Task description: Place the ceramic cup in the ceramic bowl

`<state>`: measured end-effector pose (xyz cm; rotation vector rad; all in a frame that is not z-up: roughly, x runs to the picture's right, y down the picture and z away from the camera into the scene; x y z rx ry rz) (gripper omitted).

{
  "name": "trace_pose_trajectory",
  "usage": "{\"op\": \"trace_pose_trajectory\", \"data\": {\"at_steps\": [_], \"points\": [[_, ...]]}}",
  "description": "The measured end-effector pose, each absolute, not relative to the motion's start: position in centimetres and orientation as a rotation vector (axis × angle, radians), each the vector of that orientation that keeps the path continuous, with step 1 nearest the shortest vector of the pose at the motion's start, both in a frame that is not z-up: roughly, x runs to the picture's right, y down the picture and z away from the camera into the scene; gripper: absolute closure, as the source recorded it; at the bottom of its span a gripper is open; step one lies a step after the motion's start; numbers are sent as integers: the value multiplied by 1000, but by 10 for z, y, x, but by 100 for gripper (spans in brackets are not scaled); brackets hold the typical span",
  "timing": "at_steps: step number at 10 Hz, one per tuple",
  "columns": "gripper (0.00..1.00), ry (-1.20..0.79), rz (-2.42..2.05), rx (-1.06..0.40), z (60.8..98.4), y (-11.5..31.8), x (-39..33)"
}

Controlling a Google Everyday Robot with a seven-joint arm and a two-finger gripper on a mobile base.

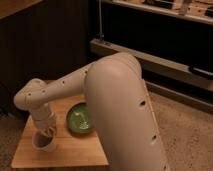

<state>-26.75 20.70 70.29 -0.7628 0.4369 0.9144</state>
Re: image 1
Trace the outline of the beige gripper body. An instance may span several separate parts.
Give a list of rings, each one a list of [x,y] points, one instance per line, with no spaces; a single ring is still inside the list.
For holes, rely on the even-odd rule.
[[[40,131],[56,130],[56,115],[50,109],[33,110],[32,120]]]

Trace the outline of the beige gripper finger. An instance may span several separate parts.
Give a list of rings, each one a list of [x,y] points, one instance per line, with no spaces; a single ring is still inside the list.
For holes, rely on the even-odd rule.
[[[56,129],[54,127],[50,127],[48,130],[47,130],[47,134],[49,137],[53,137],[56,133]]]
[[[44,136],[44,137],[48,137],[48,136],[46,135],[46,133],[43,132],[43,131],[39,131],[39,133],[40,133],[42,136]]]

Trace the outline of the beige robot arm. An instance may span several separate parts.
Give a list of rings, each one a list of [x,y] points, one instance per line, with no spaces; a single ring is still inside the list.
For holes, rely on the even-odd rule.
[[[58,80],[30,80],[14,96],[44,135],[53,100],[82,94],[111,171],[170,171],[142,67],[125,52],[98,59]]]

